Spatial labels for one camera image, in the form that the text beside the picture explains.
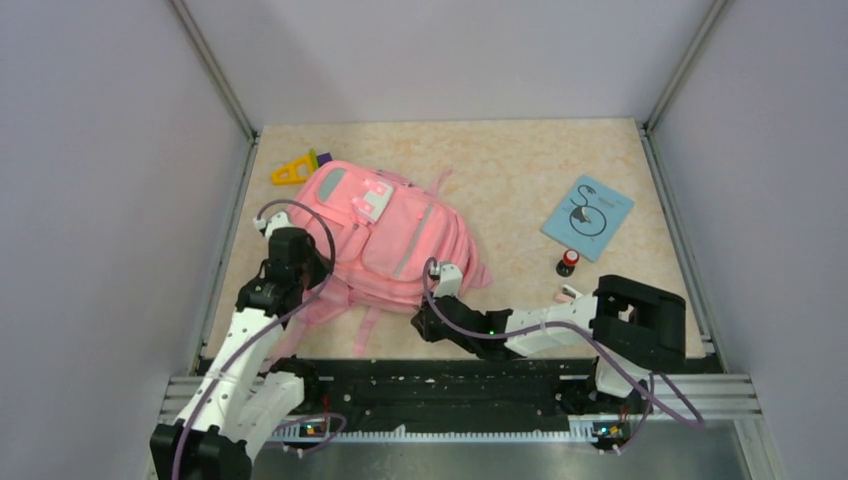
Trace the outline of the pink student backpack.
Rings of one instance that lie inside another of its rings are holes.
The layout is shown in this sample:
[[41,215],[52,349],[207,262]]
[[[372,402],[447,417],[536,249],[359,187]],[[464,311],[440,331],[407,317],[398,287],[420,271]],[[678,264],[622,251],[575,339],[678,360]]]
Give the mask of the pink student backpack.
[[439,199],[440,187],[439,180],[423,188],[401,175],[340,160],[309,177],[283,211],[335,265],[329,285],[296,316],[274,359],[292,355],[308,327],[354,306],[367,309],[353,344],[354,353],[363,354],[382,314],[416,312],[429,258],[460,270],[461,292],[491,283],[470,227]]

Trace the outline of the light blue thin booklet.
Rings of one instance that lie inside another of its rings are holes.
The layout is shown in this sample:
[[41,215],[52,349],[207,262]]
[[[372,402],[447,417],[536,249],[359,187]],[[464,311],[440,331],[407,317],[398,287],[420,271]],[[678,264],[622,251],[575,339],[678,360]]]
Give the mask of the light blue thin booklet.
[[588,175],[581,175],[541,226],[541,233],[576,250],[585,260],[600,260],[635,202]]

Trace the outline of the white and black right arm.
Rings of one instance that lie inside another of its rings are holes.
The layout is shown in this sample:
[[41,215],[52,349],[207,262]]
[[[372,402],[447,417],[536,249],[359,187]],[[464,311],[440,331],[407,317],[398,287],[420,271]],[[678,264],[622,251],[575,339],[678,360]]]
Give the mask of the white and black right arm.
[[673,293],[619,275],[604,275],[584,295],[535,310],[468,307],[429,292],[411,320],[421,338],[449,340],[483,360],[530,358],[585,344],[597,355],[586,385],[589,404],[612,412],[651,373],[686,360],[686,302]]

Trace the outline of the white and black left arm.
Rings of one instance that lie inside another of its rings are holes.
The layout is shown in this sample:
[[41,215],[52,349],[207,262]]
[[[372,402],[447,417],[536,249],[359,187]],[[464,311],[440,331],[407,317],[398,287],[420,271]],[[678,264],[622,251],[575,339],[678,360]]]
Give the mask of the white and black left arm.
[[170,423],[158,424],[149,445],[160,479],[248,479],[265,442],[292,410],[319,404],[320,386],[292,372],[256,381],[270,350],[303,295],[321,289],[329,264],[304,229],[268,229],[268,256],[239,291],[224,344],[193,396]]

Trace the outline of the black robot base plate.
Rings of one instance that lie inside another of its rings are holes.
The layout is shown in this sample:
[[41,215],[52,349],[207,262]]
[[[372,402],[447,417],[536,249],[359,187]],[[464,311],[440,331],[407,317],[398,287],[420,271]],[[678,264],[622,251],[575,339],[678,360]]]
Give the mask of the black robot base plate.
[[305,400],[294,413],[337,413],[347,433],[524,433],[566,431],[570,417],[642,413],[638,392],[620,399],[594,391],[592,360],[281,359],[262,377],[301,376]]

